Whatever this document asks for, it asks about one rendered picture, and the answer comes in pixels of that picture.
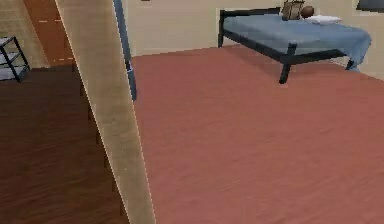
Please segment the orange wooden door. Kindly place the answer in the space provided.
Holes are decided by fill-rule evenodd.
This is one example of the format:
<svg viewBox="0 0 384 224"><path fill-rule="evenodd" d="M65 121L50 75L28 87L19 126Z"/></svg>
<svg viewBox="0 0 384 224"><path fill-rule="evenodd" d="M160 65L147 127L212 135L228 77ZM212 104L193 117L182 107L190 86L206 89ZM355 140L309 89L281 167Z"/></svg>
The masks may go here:
<svg viewBox="0 0 384 224"><path fill-rule="evenodd" d="M75 62L55 0L23 0L50 66Z"/></svg>

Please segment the blue room door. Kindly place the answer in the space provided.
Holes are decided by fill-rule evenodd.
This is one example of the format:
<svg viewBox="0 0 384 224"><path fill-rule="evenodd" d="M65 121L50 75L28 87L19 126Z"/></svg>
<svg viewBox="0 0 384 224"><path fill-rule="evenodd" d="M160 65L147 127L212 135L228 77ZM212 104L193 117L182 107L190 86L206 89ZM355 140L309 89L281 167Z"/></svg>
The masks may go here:
<svg viewBox="0 0 384 224"><path fill-rule="evenodd" d="M131 53L130 53L128 34L127 34L127 27L126 27L125 17L124 17L124 10L122 6L122 0L113 0L113 4L115 9L115 15L117 20L121 46L123 50L125 67L127 70L130 93L131 93L132 100L135 101L137 99L136 80L135 80L134 70L131 65Z"/></svg>

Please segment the black shelf rack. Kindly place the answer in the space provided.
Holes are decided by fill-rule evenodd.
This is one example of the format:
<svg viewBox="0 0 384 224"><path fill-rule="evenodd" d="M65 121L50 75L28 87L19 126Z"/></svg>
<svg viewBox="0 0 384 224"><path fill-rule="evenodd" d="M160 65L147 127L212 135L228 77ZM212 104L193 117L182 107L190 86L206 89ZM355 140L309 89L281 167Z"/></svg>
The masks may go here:
<svg viewBox="0 0 384 224"><path fill-rule="evenodd" d="M13 42L15 52L8 52L6 46ZM15 36L0 38L0 81L16 80L21 83L25 73L30 70L29 63Z"/></svg>

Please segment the black bed with blue blanket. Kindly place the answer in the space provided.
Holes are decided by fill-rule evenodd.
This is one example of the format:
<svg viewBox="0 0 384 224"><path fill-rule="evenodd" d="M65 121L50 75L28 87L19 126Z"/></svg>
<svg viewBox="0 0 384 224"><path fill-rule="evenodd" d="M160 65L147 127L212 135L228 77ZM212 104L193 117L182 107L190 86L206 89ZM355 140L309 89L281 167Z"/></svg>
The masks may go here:
<svg viewBox="0 0 384 224"><path fill-rule="evenodd" d="M218 44L226 38L281 63L281 84L297 64L347 57L346 68L356 71L372 42L360 28L306 19L285 21L278 7L220 11Z"/></svg>

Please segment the white pillow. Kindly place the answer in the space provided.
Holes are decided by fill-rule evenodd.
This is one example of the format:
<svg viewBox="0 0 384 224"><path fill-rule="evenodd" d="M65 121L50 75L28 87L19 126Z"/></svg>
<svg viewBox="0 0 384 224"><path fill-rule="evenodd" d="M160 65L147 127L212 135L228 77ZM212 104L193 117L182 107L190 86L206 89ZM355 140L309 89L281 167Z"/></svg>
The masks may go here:
<svg viewBox="0 0 384 224"><path fill-rule="evenodd" d="M336 24L342 21L341 18L335 17L335 16L324 16L324 15L314 15L311 17L306 18L306 21L309 21L311 23L315 24Z"/></svg>

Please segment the dark framed window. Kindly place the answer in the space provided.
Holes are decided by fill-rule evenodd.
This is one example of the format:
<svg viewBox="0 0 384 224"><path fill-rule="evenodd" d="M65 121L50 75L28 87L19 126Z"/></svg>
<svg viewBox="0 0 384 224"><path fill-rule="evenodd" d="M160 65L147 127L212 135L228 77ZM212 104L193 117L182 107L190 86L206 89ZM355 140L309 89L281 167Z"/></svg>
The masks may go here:
<svg viewBox="0 0 384 224"><path fill-rule="evenodd" d="M384 13L384 0L359 0L357 10Z"/></svg>

